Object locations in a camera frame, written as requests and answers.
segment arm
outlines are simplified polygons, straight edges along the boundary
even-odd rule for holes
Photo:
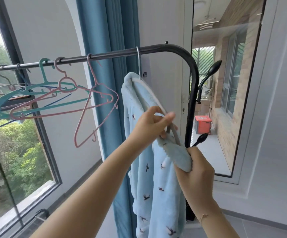
[[[239,238],[213,199],[214,168],[197,147],[188,148],[193,160],[190,173],[175,166],[184,196],[208,238]]]
[[[138,120],[130,136],[103,164],[34,232],[32,238],[95,237],[126,172],[135,158],[159,135],[165,135],[175,114],[164,118],[157,106]]]

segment tiled floor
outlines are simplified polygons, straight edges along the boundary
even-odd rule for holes
[[[252,221],[226,216],[240,238],[287,238],[287,231]],[[203,228],[185,229],[181,238],[207,238]]]
[[[196,134],[195,129],[193,129],[191,145],[196,142],[198,137],[199,135]],[[209,135],[203,143],[198,144],[197,147],[203,153],[209,163],[214,167],[215,173],[230,176],[229,167],[213,126],[211,129],[211,135]]]

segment ceiling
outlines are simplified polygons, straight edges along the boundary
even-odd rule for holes
[[[229,3],[230,0],[194,0],[193,26],[205,21],[208,11],[208,19],[216,18],[208,22],[220,21]]]

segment clothes line pole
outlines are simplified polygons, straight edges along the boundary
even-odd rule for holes
[[[185,132],[185,147],[190,147],[191,145],[191,137],[192,137],[192,128],[193,128],[193,120],[194,120],[194,111],[195,111],[195,104],[197,100],[197,91],[198,91],[198,84],[199,84],[199,71],[196,65],[196,62],[192,55],[185,50],[184,48],[174,45],[174,44],[157,44],[151,45],[146,47],[139,48],[139,54],[149,54],[149,53],[160,53],[160,52],[171,52],[181,56],[189,65],[191,77],[192,77],[192,84],[191,84],[191,93],[189,98],[189,106],[188,106],[188,118],[187,118],[187,125],[186,125],[186,132]],[[93,54],[90,56],[91,60],[102,60],[102,59],[109,59],[109,58],[117,58],[117,57],[127,57],[138,55],[137,48],[129,48],[119,51],[112,51],[108,53],[100,53],[100,54]],[[79,56],[79,57],[70,57],[61,59],[58,61],[57,65],[61,64],[70,64],[70,63],[78,63],[78,62],[86,62],[87,56]],[[43,66],[52,66],[54,65],[54,61],[46,61],[43,62]],[[17,70],[18,68],[37,68],[39,67],[38,62],[34,63],[25,63],[18,65],[8,65],[0,67],[0,71],[4,70]]]

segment black metal pole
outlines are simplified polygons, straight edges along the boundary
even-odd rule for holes
[[[188,106],[188,118],[187,118],[187,125],[186,125],[186,132],[185,132],[185,147],[190,147],[191,145],[191,137],[192,137],[192,128],[193,128],[193,119],[194,119],[194,111],[195,111],[195,104],[197,100],[197,87],[199,84],[199,71],[197,69],[196,62],[192,55],[185,50],[184,48],[174,45],[174,44],[157,44],[152,46],[140,47],[139,53],[142,54],[149,54],[149,53],[159,53],[159,52],[171,52],[181,56],[189,65],[192,77],[192,85],[191,85],[191,94],[189,99],[189,106]],[[137,48],[129,48],[119,51],[112,51],[108,53],[100,53],[100,54],[93,54],[91,55],[91,60],[102,60],[102,59],[109,59],[109,58],[116,58],[116,57],[127,57],[137,55]],[[77,62],[86,62],[87,56],[79,56],[79,57],[71,57],[61,59],[57,64],[69,64],[69,63],[77,63]],[[43,63],[43,66],[52,66],[54,65],[54,61],[46,61]],[[25,63],[18,65],[19,68],[37,68],[39,67],[38,62],[34,63]],[[17,65],[8,65],[4,67],[0,67],[0,71],[3,70],[16,70]]]
[[[22,218],[21,218],[21,216],[20,216],[20,213],[19,213],[17,204],[16,204],[16,202],[15,202],[15,199],[14,199],[14,197],[13,197],[13,195],[12,195],[11,188],[10,188],[10,185],[9,185],[9,183],[8,183],[6,174],[5,174],[4,170],[3,170],[3,166],[1,165],[1,162],[0,162],[0,173],[1,173],[1,176],[3,177],[3,182],[4,182],[4,184],[5,184],[6,187],[7,187],[7,191],[8,191],[8,193],[9,193],[10,198],[11,198],[12,205],[13,205],[15,211],[16,211],[18,220],[19,220],[21,226],[23,226]]]

